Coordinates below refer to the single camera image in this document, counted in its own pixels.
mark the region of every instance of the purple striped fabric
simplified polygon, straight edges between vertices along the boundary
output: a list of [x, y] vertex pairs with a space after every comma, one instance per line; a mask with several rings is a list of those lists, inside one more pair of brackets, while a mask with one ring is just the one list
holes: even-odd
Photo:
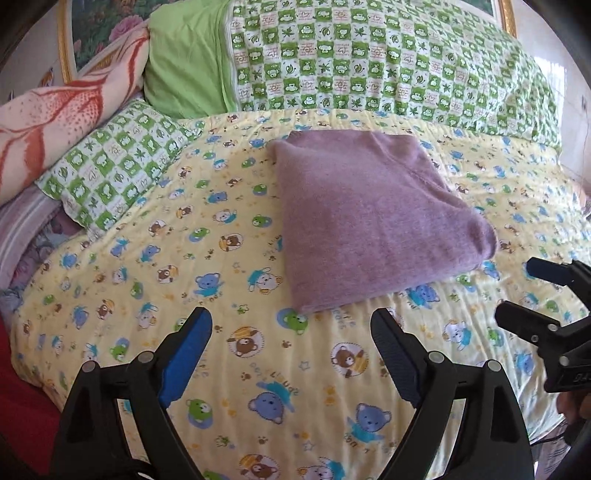
[[60, 207], [61, 202], [31, 185], [0, 208], [0, 290], [9, 287], [28, 244]]

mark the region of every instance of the folded purple sweater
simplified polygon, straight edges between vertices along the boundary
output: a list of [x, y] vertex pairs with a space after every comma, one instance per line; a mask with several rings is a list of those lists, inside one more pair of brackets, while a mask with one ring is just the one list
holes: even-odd
[[495, 253], [493, 227], [450, 192], [414, 137], [292, 132], [269, 148], [301, 313], [442, 280]]

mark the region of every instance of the pink blanket with red pattern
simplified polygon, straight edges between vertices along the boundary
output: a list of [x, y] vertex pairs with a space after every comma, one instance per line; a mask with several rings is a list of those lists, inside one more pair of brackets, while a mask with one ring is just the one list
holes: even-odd
[[30, 90], [0, 107], [0, 205], [142, 88], [148, 39], [147, 27], [133, 30], [110, 66], [63, 87]]

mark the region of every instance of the yellow bedsheet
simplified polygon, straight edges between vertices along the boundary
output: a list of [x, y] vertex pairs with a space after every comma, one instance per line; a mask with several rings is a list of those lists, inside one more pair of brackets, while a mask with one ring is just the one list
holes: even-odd
[[[558, 423], [554, 398], [542, 389], [542, 363], [493, 320], [501, 299], [567, 323], [587, 313], [570, 291], [527, 278], [523, 267], [531, 256], [591, 260], [591, 233], [554, 150], [371, 112], [251, 112], [200, 122], [202, 137], [107, 235], [90, 246], [84, 236], [71, 240], [35, 275], [12, 329], [20, 376], [61, 408], [86, 359], [129, 361], [203, 305], [213, 335], [169, 409], [200, 469], [211, 479], [376, 478], [414, 412], [369, 333], [371, 313], [390, 307], [427, 350], [472, 365], [498, 359], [530, 438]], [[298, 316], [266, 143], [308, 128], [418, 137], [448, 185], [496, 227], [493, 261], [447, 281]], [[338, 247], [327, 239], [327, 251]], [[349, 367], [339, 361], [343, 351], [355, 360]], [[432, 475], [443, 472], [460, 417], [457, 406]]]

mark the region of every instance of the metal pin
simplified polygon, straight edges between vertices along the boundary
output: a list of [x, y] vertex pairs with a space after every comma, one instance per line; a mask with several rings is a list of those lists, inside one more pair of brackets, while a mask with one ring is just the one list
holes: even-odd
[[490, 368], [493, 372], [500, 372], [501, 371], [501, 364], [496, 360], [489, 360], [487, 363], [488, 368]]
[[84, 362], [82, 364], [82, 371], [84, 373], [90, 373], [95, 369], [96, 366], [96, 362], [93, 362], [92, 360], [88, 360], [87, 362]]
[[141, 352], [138, 355], [138, 360], [139, 360], [139, 363], [141, 363], [141, 364], [148, 364], [152, 361], [153, 358], [154, 358], [154, 352], [150, 352], [149, 350], [146, 350], [145, 352]]
[[441, 352], [429, 352], [429, 360], [434, 364], [441, 364], [445, 360], [445, 357]]

